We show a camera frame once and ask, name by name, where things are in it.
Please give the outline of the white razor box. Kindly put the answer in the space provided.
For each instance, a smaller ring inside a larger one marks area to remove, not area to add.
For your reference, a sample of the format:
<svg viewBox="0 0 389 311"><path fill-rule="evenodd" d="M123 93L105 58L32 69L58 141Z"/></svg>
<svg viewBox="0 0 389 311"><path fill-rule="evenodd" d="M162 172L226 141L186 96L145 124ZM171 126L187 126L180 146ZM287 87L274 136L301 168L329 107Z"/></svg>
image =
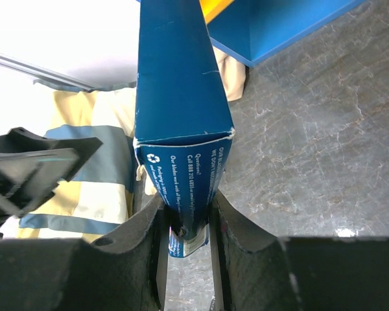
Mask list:
<svg viewBox="0 0 389 311"><path fill-rule="evenodd" d="M209 240L235 129L198 1L142 1L134 149L167 207L169 254Z"/></svg>

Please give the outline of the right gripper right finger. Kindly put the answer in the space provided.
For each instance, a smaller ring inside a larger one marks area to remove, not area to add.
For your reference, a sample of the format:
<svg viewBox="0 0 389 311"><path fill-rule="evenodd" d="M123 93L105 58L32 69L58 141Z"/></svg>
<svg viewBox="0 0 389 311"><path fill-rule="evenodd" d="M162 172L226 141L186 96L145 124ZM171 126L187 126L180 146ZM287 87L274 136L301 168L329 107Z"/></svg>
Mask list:
<svg viewBox="0 0 389 311"><path fill-rule="evenodd" d="M210 206L216 310L389 310L389 237L276 237Z"/></svg>

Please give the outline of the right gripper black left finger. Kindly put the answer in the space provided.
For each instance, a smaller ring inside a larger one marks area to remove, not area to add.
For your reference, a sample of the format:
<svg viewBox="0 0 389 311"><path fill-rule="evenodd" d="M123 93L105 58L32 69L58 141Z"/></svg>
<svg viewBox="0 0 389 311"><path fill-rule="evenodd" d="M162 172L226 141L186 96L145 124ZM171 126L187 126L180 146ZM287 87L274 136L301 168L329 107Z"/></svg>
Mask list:
<svg viewBox="0 0 389 311"><path fill-rule="evenodd" d="M93 243L0 239L0 310L162 310L168 223L154 196Z"/></svg>

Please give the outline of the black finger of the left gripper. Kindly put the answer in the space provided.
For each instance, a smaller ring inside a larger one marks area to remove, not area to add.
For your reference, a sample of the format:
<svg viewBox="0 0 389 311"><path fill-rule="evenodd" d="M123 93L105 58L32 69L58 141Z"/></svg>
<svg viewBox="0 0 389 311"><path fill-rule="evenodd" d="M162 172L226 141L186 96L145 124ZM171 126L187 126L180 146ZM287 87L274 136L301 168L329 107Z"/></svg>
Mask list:
<svg viewBox="0 0 389 311"><path fill-rule="evenodd" d="M71 181L102 146L100 139L48 139L24 128L0 136L0 217L23 217Z"/></svg>

